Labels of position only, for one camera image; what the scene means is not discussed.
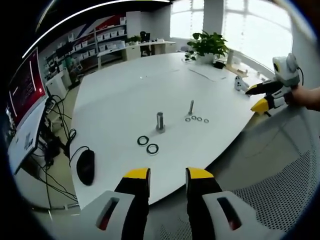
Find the person's right hand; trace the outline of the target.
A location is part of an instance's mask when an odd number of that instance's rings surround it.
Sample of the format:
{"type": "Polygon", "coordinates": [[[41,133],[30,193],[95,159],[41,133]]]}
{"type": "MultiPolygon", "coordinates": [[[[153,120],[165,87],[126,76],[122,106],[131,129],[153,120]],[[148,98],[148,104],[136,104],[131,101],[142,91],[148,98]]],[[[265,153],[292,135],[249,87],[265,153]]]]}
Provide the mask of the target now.
{"type": "Polygon", "coordinates": [[[308,110],[320,111],[320,88],[307,89],[297,85],[285,95],[285,102],[288,105],[305,107],[308,110]]]}

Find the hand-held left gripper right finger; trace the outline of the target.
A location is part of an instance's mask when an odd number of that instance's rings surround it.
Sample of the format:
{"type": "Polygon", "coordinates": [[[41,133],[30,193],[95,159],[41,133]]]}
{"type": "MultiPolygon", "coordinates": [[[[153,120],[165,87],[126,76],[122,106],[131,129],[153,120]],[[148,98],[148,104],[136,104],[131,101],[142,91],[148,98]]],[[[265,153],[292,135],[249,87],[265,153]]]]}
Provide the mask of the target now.
{"type": "Polygon", "coordinates": [[[187,214],[194,240],[257,240],[256,211],[223,191],[208,171],[187,167],[187,214]]]}

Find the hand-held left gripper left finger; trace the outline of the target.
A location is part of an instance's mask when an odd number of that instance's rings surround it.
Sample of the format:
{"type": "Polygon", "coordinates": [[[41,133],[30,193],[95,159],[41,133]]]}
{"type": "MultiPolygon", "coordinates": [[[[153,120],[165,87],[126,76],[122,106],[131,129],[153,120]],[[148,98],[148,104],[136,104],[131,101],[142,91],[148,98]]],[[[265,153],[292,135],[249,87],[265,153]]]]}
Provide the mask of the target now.
{"type": "Polygon", "coordinates": [[[151,169],[127,172],[80,213],[81,240],[142,240],[149,214],[151,169]]]}

